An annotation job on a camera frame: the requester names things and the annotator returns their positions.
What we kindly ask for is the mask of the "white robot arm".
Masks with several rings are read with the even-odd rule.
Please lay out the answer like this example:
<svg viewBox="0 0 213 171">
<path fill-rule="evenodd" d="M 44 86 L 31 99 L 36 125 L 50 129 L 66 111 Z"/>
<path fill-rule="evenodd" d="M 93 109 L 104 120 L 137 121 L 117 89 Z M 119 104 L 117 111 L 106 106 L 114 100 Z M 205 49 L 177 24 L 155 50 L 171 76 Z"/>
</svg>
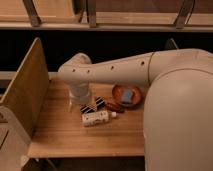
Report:
<svg viewBox="0 0 213 171">
<path fill-rule="evenodd" d="M 73 103 L 89 102 L 91 83 L 146 87 L 146 171 L 213 171 L 213 53 L 151 52 L 93 64 L 78 53 L 60 66 Z"/>
</svg>

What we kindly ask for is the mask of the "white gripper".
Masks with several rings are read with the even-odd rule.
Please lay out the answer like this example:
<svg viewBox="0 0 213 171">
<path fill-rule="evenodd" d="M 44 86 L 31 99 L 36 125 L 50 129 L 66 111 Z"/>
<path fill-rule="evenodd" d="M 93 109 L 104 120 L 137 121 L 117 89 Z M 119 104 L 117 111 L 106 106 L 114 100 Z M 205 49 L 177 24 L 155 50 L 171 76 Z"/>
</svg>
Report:
<svg viewBox="0 0 213 171">
<path fill-rule="evenodd" d="M 91 90 L 88 83 L 69 86 L 69 97 L 74 104 L 88 104 L 91 100 Z"/>
</svg>

